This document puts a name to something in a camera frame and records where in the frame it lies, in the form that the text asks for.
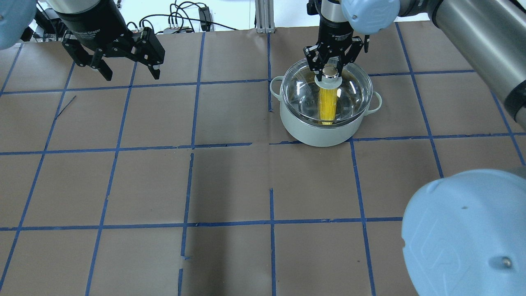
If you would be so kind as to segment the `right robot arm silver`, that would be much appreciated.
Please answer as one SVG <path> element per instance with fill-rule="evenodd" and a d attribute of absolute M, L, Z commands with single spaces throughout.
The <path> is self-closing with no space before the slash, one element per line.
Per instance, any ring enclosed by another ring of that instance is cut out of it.
<path fill-rule="evenodd" d="M 383 107 L 347 142 L 272 139 L 279 296 L 417 296 L 402 215 L 420 187 L 525 162 L 525 135 L 431 22 L 371 37 L 358 63 Z"/>

